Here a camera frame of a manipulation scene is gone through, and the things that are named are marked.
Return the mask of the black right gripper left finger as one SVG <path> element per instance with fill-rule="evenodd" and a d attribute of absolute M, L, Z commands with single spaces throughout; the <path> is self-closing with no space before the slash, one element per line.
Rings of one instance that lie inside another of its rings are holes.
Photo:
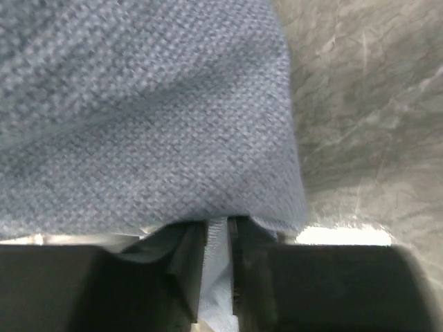
<path fill-rule="evenodd" d="M 2 331 L 189 331 L 197 321 L 207 227 L 161 228 L 122 252 L 3 245 Z"/>

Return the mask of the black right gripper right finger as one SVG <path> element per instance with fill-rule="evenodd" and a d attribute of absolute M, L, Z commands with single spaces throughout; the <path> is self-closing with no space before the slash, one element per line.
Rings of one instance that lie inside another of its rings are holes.
<path fill-rule="evenodd" d="M 435 300 L 403 248 L 289 245 L 228 221 L 240 331 L 438 331 Z"/>

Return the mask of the grey striped pillowcase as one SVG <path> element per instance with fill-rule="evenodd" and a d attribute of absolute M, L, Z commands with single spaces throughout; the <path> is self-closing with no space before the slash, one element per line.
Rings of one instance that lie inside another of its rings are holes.
<path fill-rule="evenodd" d="M 200 316 L 236 331 L 228 217 L 302 228 L 268 1 L 2 1 L 1 237 L 209 221 Z"/>

